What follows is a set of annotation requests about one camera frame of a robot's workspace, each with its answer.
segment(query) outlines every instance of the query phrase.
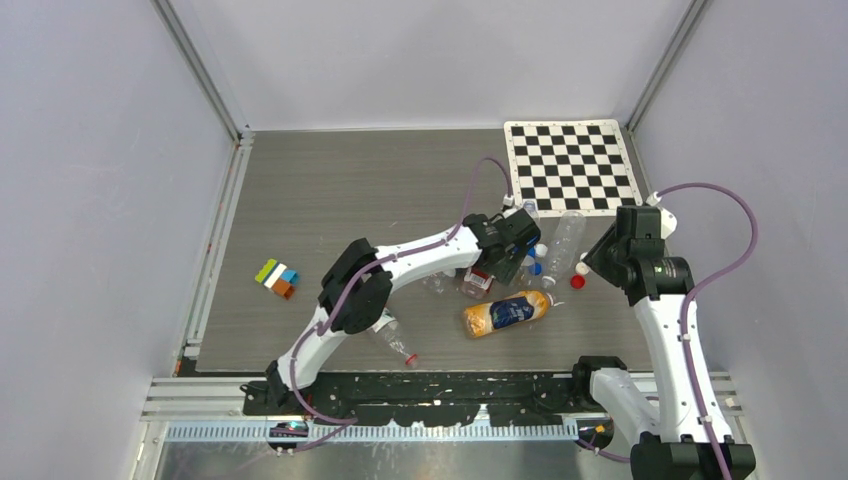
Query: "gray table surface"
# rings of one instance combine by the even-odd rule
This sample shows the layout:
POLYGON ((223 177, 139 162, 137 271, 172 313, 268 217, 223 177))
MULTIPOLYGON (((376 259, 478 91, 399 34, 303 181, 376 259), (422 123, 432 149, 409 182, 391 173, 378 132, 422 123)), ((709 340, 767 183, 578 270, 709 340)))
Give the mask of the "gray table surface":
MULTIPOLYGON (((321 278, 352 240, 393 245, 454 224, 471 171, 485 155, 506 162, 502 130, 257 134, 198 370, 264 370, 302 332, 321 278), (269 258, 301 275, 290 301, 254 280, 269 258)), ((499 170, 484 165, 470 211, 496 213, 504 189, 499 170)), ((611 221, 588 219, 585 250, 611 221)), ((556 222, 543 219, 543 241, 556 222)), ((516 290, 499 286, 487 301, 516 290)), ((463 333, 460 313, 480 302, 461 293, 436 296, 416 283, 392 295, 388 306, 426 370, 569 370, 580 355, 617 355, 631 369, 651 369, 639 323, 620 290, 590 276, 583 290, 566 286, 556 294, 564 304, 540 321, 475 340, 463 333)), ((346 340, 324 367, 402 368, 365 334, 346 340)))

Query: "crushed plastic bottle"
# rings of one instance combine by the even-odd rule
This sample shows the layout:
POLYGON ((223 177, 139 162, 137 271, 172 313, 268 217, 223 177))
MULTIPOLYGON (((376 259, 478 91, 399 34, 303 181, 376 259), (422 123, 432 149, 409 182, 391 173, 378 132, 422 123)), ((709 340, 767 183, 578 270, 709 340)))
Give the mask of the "crushed plastic bottle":
POLYGON ((579 212, 565 212, 548 246, 542 264, 542 288, 550 289, 566 274, 571 276, 574 258, 586 231, 586 217, 579 212))
POLYGON ((431 292, 441 295, 448 290, 456 290, 456 270, 445 270, 428 275, 421 280, 424 287, 431 292))
POLYGON ((368 333, 383 349, 399 358, 409 368, 418 367, 418 354, 409 348, 397 319, 388 308, 383 308, 383 314, 377 323, 368 329, 368 333))

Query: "chessboard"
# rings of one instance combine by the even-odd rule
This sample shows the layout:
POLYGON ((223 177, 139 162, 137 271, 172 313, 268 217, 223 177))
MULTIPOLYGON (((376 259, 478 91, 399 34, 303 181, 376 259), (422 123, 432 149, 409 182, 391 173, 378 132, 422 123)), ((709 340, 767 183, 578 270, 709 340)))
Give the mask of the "chessboard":
POLYGON ((642 204, 617 121, 506 122, 504 133, 516 203, 535 201, 540 216, 642 204))

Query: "red bottle cap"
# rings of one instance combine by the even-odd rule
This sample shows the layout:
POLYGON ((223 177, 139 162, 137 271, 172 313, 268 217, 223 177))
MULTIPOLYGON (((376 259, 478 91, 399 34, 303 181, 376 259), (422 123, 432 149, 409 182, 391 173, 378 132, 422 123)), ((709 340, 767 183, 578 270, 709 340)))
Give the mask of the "red bottle cap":
POLYGON ((586 286, 586 279, 583 275, 575 275, 571 277, 571 288, 575 290, 580 290, 581 288, 586 286))

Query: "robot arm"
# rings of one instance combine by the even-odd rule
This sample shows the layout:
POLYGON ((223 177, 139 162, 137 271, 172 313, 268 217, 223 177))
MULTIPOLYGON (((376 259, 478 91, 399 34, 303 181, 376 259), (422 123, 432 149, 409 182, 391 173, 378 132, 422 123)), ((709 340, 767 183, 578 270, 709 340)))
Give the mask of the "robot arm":
POLYGON ((298 342, 266 371, 277 403, 285 401, 295 382, 297 388, 311 385, 321 366, 346 338, 380 318, 395 290, 436 272, 471 266, 509 283, 539 236, 539 227, 530 215, 511 208, 491 218, 469 215, 458 229, 452 227, 402 245, 371 247, 364 238, 354 241, 321 281, 324 290, 318 296, 318 306, 298 342), (374 266, 354 279, 368 265, 374 266), (350 293, 342 298, 351 281, 350 293), (334 309, 339 311, 328 324, 334 309), (310 334, 312 329, 317 333, 310 334), (292 379, 289 366, 295 353, 292 379))
POLYGON ((709 380, 698 336, 696 305, 689 304, 687 333, 681 311, 694 287, 689 264, 665 255, 664 238, 676 220, 658 207, 620 207, 616 221, 587 253, 584 262, 624 290, 648 341, 659 393, 659 410, 636 389, 626 370, 614 365, 578 362, 576 376, 589 381, 592 399, 604 407, 631 445, 636 479, 720 478, 705 423, 712 425, 733 478, 745 478, 755 466, 750 445, 734 443, 709 380), (691 351, 691 363, 684 353, 691 351), (697 378, 697 391, 690 377, 697 378), (697 396, 706 405, 698 409, 697 396))

